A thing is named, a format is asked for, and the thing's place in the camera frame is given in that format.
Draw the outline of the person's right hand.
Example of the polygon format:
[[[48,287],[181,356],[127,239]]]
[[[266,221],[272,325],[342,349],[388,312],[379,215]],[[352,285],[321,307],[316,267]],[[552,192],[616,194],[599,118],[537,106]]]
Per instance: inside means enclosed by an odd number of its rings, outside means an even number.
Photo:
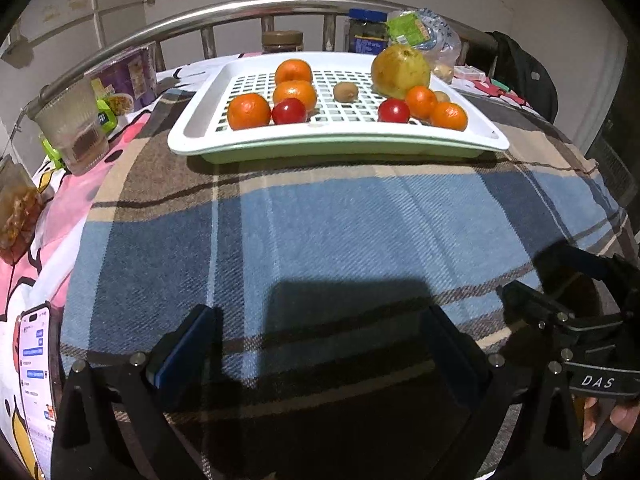
[[[602,412],[599,400],[593,396],[585,398],[582,440],[587,442],[587,453],[597,457],[610,444],[616,434],[633,434],[639,417],[639,401],[629,400],[615,404],[611,411]]]

